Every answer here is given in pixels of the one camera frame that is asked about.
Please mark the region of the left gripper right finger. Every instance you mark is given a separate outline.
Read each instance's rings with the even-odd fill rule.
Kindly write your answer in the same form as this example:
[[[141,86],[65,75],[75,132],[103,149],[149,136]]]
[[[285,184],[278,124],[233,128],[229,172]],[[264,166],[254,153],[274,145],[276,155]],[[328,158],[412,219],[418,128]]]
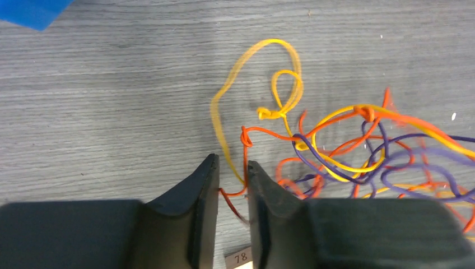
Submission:
[[[474,248],[439,202],[300,200],[248,163],[255,268],[473,268]]]

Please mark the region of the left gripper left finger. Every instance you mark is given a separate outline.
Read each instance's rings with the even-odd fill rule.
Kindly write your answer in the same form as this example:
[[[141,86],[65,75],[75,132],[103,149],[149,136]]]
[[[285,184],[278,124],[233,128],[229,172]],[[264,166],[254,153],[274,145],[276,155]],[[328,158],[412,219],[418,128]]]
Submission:
[[[212,268],[219,157],[154,200],[1,207],[2,268]]]

